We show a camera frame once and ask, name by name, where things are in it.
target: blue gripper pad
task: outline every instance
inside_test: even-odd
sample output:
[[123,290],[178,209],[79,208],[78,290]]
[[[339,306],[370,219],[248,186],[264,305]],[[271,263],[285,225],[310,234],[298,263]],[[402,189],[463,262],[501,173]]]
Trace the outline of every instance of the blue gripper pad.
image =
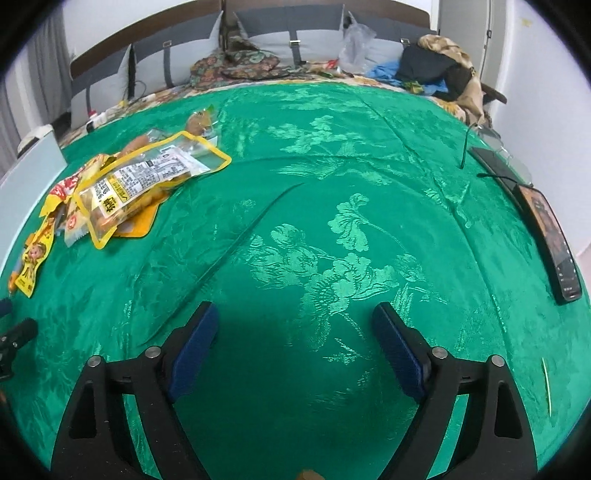
[[217,308],[211,305],[203,314],[199,324],[193,329],[187,343],[184,344],[173,363],[168,384],[168,397],[171,402],[174,403],[181,395],[191,392],[195,377],[199,373],[201,364],[217,334],[218,326]]
[[406,327],[390,304],[380,304],[375,308],[372,327],[402,391],[417,403],[421,403],[427,394],[425,382],[431,370],[430,361],[426,353],[421,355],[422,358],[419,360],[405,340],[401,329],[405,329],[407,335],[411,329]]

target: cartoon character illustration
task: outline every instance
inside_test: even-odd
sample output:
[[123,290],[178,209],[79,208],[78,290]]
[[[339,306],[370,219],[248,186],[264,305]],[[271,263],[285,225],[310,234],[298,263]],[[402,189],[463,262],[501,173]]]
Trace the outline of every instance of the cartoon character illustration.
[[35,283],[36,266],[39,263],[39,260],[45,257],[46,253],[47,247],[42,243],[34,243],[29,247],[26,253],[27,259],[25,261],[25,268],[23,269],[22,274],[24,274],[31,283]]

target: white wall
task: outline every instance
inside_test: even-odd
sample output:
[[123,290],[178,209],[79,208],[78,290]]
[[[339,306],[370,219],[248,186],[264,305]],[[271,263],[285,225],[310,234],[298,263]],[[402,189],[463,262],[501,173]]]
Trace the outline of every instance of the white wall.
[[507,2],[505,55],[493,125],[547,197],[573,254],[591,243],[591,86],[525,0]]
[[138,20],[189,0],[66,0],[66,43],[77,57]]

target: metal screw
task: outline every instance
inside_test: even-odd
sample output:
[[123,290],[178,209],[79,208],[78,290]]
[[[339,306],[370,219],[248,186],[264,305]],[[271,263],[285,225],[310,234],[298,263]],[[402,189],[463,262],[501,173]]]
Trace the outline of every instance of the metal screw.
[[160,355],[160,352],[161,352],[161,350],[160,350],[159,346],[151,346],[146,349],[145,355],[148,358],[156,358],[158,355]]
[[88,359],[87,364],[89,367],[96,367],[100,363],[100,361],[100,355],[93,355]]
[[442,346],[433,347],[433,350],[431,350],[431,353],[436,358],[441,358],[441,359],[447,358],[447,350],[445,350]]
[[505,359],[500,355],[493,355],[491,357],[491,362],[498,367],[502,367],[503,365],[505,365]]

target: toothpick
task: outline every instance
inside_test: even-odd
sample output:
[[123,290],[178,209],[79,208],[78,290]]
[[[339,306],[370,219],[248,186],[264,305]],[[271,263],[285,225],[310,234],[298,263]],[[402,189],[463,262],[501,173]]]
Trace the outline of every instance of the toothpick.
[[544,379],[546,380],[546,394],[548,395],[548,414],[552,416],[552,398],[550,397],[550,380],[548,380],[548,369],[546,368],[546,361],[542,357],[542,368],[544,369]]

